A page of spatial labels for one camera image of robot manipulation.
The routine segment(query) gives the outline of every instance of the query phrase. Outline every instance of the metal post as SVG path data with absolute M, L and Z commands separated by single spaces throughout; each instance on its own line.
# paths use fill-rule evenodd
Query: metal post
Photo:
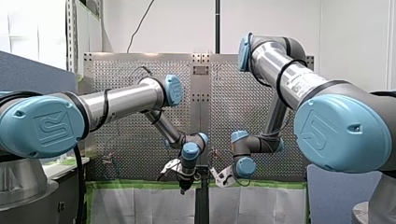
M 209 170 L 206 165 L 197 166 L 201 175 L 201 188 L 195 191 L 194 224 L 209 224 Z
M 216 53 L 220 54 L 220 0 L 216 0 Z

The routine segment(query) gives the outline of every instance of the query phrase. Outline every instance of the cable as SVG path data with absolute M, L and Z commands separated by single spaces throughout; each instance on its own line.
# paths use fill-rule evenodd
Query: cable
M 78 145 L 74 147 L 74 153 L 76 156 L 77 173 L 78 173 L 78 210 L 77 210 L 77 217 L 75 223 L 81 224 L 84 213 L 83 209 L 84 209 L 85 183 L 84 183 L 84 169 L 82 167 L 82 158 L 81 158 L 81 154 L 79 153 Z
M 139 69 L 145 70 L 152 77 L 152 72 L 146 66 L 138 66 L 138 67 L 136 67 L 136 69 L 134 71 L 132 71 L 131 75 L 133 75 Z
M 276 78 L 276 93 L 277 96 L 279 97 L 280 101 L 287 106 L 288 108 L 291 109 L 291 106 L 286 102 L 285 98 L 283 97 L 282 91 L 280 90 L 280 80 L 282 79 L 283 74 L 285 73 L 286 69 L 288 69 L 292 64 L 294 63 L 301 63 L 305 67 L 307 67 L 306 61 L 302 59 L 293 59 L 290 62 L 286 63 L 283 65 L 283 67 L 280 69 L 279 73 L 277 74 Z
M 40 94 L 38 92 L 34 92 L 34 91 L 10 92 L 10 93 L 7 93 L 0 97 L 0 106 L 4 105 L 12 100 L 16 100 L 16 99 L 20 99 L 20 98 L 28 98 L 28 97 L 32 97 L 32 96 L 40 96 L 40 95 L 42 95 L 42 94 Z
M 11 100 L 40 96 L 40 95 L 42 94 L 33 91 L 14 91 L 0 97 L 0 106 L 4 105 L 5 103 Z M 77 172 L 78 172 L 78 212 L 76 216 L 76 224 L 81 224 L 83 218 L 84 191 L 85 191 L 84 171 L 83 171 L 82 158 L 79 153 L 78 145 L 74 147 L 74 152 L 76 155 Z
M 137 32 L 139 31 L 140 26 L 142 25 L 143 20 L 144 20 L 144 19 L 146 18 L 146 16 L 148 15 L 149 9 L 151 8 L 151 5 L 152 5 L 153 3 L 154 3 L 154 0 L 151 0 L 151 2 L 150 2 L 149 5 L 148 5 L 148 9 L 146 9 L 145 14 L 143 15 L 142 19 L 141 19 L 140 22 L 139 22 L 139 25 L 137 26 L 136 30 L 135 30 L 134 33 L 132 34 L 132 36 L 131 36 L 131 42 L 129 43 L 128 49 L 126 50 L 127 53 L 129 53 L 129 49 L 131 48 L 132 42 L 134 41 L 134 36 L 135 36 L 135 35 L 137 34 Z
M 253 37 L 253 33 L 248 33 L 247 35 L 247 48 L 248 48 L 248 67 L 250 68 L 250 72 L 251 74 L 254 76 L 254 78 L 264 87 L 269 87 L 271 88 L 271 85 L 269 85 L 268 83 L 265 83 L 263 81 L 261 81 L 257 76 L 256 73 L 254 72 L 254 68 L 253 68 L 253 51 L 251 49 L 251 38 Z

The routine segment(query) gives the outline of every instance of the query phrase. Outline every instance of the industrial robot arm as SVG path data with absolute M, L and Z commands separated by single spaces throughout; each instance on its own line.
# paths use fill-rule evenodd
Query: industrial robot arm
M 71 92 L 5 93 L 0 101 L 0 146 L 3 151 L 23 158 L 56 157 L 102 125 L 141 112 L 173 148 L 181 149 L 177 172 L 185 180 L 180 186 L 187 190 L 207 137 L 203 133 L 180 134 L 162 112 L 165 106 L 179 105 L 182 92 L 179 79 L 168 75 L 145 77 L 131 87 L 82 96 Z
M 304 66 L 304 59 L 302 46 L 291 38 L 247 35 L 242 39 L 239 69 L 265 80 L 276 93 L 265 123 L 269 134 L 263 139 L 245 131 L 232 134 L 234 163 L 220 175 L 215 172 L 219 186 L 234 182 L 225 181 L 228 175 L 254 174 L 250 153 L 282 148 L 278 134 L 288 109 L 296 111 L 299 148 L 317 166 L 344 173 L 396 170 L 395 94 L 369 93 L 344 80 L 329 81 Z

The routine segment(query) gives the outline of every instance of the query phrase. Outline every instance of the light blue joint cap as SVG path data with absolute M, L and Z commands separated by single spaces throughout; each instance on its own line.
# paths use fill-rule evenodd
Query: light blue joint cap
M 239 45 L 238 69 L 241 72 L 248 72 L 248 35 L 245 35 Z
M 279 145 L 277 146 L 276 152 L 281 152 L 285 148 L 285 141 L 283 141 L 283 138 L 280 138 Z
M 184 144 L 183 150 L 181 151 L 181 156 L 186 161 L 193 161 L 197 159 L 199 155 L 199 147 L 193 142 Z
M 242 138 L 248 137 L 247 131 L 236 131 L 231 134 L 231 143 L 234 143 Z
M 379 169 L 391 152 L 391 135 L 368 105 L 343 95 L 320 95 L 303 103 L 294 133 L 305 156 L 335 172 L 366 173 Z
M 256 162 L 250 157 L 244 157 L 236 163 L 236 173 L 240 178 L 251 178 L 256 172 Z
M 170 106 L 180 105 L 183 98 L 183 88 L 180 79 L 175 75 L 167 75 L 165 78 L 166 100 Z
M 0 144 L 24 158 L 52 158 L 72 149 L 85 128 L 79 110 L 64 99 L 36 96 L 0 116 Z
M 207 143 L 209 142 L 209 138 L 207 137 L 207 135 L 204 133 L 198 133 L 198 134 L 202 137 L 202 139 L 204 139 L 205 145 L 207 145 Z

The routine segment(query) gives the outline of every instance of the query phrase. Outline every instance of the perforated metal panel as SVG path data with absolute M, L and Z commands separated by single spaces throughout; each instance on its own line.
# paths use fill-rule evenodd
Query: perforated metal panel
M 146 76 L 145 65 L 154 76 L 177 75 L 183 84 L 184 98 L 176 108 L 165 108 L 166 116 L 182 132 L 190 132 L 191 56 L 102 54 L 87 55 L 86 76 L 92 76 L 92 91 L 122 88 L 134 85 Z M 135 114 L 107 124 L 94 134 L 97 157 L 88 169 L 90 179 L 128 178 L 154 180 L 165 164 L 178 151 L 167 149 L 164 138 L 142 114 Z M 104 164 L 112 154 L 113 163 Z
M 237 70 L 236 55 L 213 55 L 210 139 L 214 149 L 230 149 L 230 134 L 246 130 L 250 134 L 259 134 L 274 94 L 271 88 L 261 86 L 250 73 Z M 297 146 L 290 125 L 282 132 L 285 149 L 276 154 L 255 154 L 258 164 L 255 179 L 303 180 L 305 158 Z M 231 155 L 220 151 L 212 159 L 218 170 L 231 164 Z
M 308 59 L 309 65 L 313 66 L 313 57 Z M 237 130 L 260 133 L 273 95 L 271 89 L 258 84 L 251 74 L 237 71 L 236 55 L 210 55 L 209 74 L 202 76 L 210 78 L 210 94 L 205 93 L 205 98 L 207 96 L 209 99 L 205 99 L 203 104 L 203 96 L 200 96 L 199 107 L 196 102 L 197 92 L 194 91 L 195 95 L 192 96 L 194 92 L 191 90 L 196 90 L 196 85 L 204 85 L 206 82 L 193 74 L 196 62 L 192 61 L 190 54 L 92 53 L 87 54 L 84 60 L 85 76 L 92 79 L 92 91 L 136 84 L 137 80 L 146 75 L 143 70 L 132 74 L 141 65 L 148 67 L 154 76 L 178 75 L 184 87 L 183 103 L 177 108 L 165 109 L 166 116 L 185 133 L 195 131 L 196 123 L 201 124 L 201 130 L 209 130 L 211 148 L 222 150 L 209 157 L 209 162 L 212 161 L 219 171 L 232 163 L 232 155 L 223 151 L 231 147 L 230 134 Z M 202 106 L 208 107 L 209 116 L 191 111 L 194 108 L 205 111 Z M 306 160 L 295 142 L 292 118 L 282 136 L 286 143 L 283 152 L 253 156 L 258 164 L 255 179 L 304 179 Z M 107 124 L 94 135 L 94 139 L 98 156 L 92 160 L 88 169 L 89 179 L 93 180 L 115 177 L 153 180 L 178 153 L 174 149 L 165 148 L 163 137 L 140 114 Z M 110 153 L 113 153 L 113 165 L 103 164 Z

